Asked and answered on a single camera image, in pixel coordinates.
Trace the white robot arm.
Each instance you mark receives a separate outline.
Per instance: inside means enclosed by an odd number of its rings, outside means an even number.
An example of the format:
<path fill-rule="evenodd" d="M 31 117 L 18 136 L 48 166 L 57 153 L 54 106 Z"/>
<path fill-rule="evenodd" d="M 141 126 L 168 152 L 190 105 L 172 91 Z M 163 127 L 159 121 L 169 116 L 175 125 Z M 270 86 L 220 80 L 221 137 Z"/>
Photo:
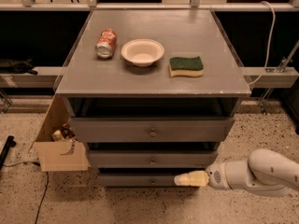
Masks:
<path fill-rule="evenodd" d="M 282 197 L 299 191 L 299 164 L 269 149 L 256 149 L 242 161 L 214 162 L 205 171 L 174 177 L 176 186 L 242 189 L 249 193 Z"/>

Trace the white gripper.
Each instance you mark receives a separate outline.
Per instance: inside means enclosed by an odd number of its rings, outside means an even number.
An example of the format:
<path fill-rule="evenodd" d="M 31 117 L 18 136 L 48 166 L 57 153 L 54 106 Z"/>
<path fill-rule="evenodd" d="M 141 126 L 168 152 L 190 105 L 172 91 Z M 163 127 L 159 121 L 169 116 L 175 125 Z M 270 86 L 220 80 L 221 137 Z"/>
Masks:
<path fill-rule="evenodd" d="M 213 189 L 227 190 L 231 188 L 227 181 L 224 162 L 209 165 L 206 172 L 192 171 L 176 175 L 174 182 L 177 186 L 204 187 L 208 184 Z"/>

